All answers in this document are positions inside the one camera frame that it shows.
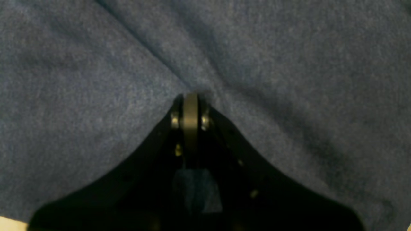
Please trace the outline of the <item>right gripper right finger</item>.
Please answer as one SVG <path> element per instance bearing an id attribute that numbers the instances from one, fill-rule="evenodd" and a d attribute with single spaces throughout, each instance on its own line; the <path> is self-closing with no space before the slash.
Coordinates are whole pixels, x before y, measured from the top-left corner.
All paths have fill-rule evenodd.
<path id="1" fill-rule="evenodd" d="M 273 167 L 198 94 L 183 99 L 184 157 L 217 183 L 229 231 L 364 231 L 358 215 Z"/>

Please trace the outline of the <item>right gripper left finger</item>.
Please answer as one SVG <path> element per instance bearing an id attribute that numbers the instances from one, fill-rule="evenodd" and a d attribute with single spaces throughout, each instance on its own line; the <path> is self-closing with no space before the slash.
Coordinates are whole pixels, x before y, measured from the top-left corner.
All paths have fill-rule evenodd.
<path id="1" fill-rule="evenodd" d="M 172 229 L 173 179 L 184 163 L 183 95 L 116 168 L 36 211 L 28 231 L 162 231 Z"/>

